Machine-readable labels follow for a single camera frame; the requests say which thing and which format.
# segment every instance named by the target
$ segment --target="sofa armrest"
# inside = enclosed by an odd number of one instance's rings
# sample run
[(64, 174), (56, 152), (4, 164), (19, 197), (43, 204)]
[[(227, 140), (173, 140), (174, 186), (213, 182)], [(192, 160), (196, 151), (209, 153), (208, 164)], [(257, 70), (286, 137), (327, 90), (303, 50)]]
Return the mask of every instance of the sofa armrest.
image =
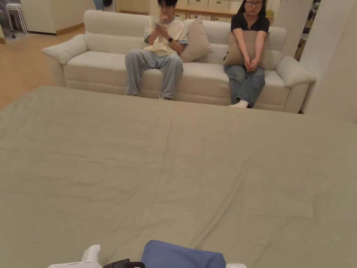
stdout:
[(44, 48), (42, 51), (61, 64), (66, 64), (73, 57), (86, 52), (87, 44), (84, 41), (84, 34), (80, 34), (67, 42)]
[(278, 64), (276, 72), (281, 76), (284, 84), (288, 88), (294, 88), (303, 84), (310, 84), (315, 81), (312, 76), (301, 64), (293, 57), (285, 57)]

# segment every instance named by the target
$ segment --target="wooden floor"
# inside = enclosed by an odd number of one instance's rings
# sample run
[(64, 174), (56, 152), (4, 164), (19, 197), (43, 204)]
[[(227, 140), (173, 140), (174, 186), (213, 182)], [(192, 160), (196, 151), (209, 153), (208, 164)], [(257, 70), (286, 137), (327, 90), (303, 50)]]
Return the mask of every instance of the wooden floor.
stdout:
[(84, 32), (83, 28), (62, 36), (34, 35), (0, 45), (0, 110), (41, 85), (54, 85), (41, 50)]

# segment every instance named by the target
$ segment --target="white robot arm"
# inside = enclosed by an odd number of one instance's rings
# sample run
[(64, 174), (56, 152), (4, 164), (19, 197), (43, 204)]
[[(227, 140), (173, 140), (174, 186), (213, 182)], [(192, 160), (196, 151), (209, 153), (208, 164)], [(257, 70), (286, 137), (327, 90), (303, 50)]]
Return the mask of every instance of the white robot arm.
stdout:
[(52, 264), (48, 268), (102, 268), (98, 263), (100, 245), (87, 248), (80, 262)]

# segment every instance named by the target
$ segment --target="black hair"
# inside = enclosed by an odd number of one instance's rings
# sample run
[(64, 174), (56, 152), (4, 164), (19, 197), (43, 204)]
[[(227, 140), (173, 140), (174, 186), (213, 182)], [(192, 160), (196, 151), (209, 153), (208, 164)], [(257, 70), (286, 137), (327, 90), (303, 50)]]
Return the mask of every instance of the black hair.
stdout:
[(167, 6), (176, 6), (178, 0), (157, 0), (159, 5), (165, 3)]
[[(239, 8), (237, 14), (244, 14), (245, 13), (245, 4), (246, 4), (246, 2), (247, 2), (247, 0), (243, 0), (243, 3), (241, 5), (241, 7)], [(262, 9), (258, 13), (258, 16), (260, 18), (266, 17), (266, 3), (267, 3), (267, 1), (263, 0)]]

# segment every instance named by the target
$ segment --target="light blue jeans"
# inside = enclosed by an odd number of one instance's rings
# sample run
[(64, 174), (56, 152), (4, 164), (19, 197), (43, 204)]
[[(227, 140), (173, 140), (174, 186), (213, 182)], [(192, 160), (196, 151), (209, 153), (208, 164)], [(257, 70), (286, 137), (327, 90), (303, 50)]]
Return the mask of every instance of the light blue jeans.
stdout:
[(159, 69), (164, 77), (161, 96), (172, 99), (183, 73), (183, 64), (178, 55), (158, 56), (154, 52), (140, 49), (129, 51), (125, 56), (125, 66), (128, 74), (126, 93), (131, 95), (140, 95), (144, 71)]
[(257, 67), (253, 72), (240, 65), (224, 66), (231, 85), (231, 101), (237, 104), (245, 100), (253, 108), (265, 86), (265, 71)]

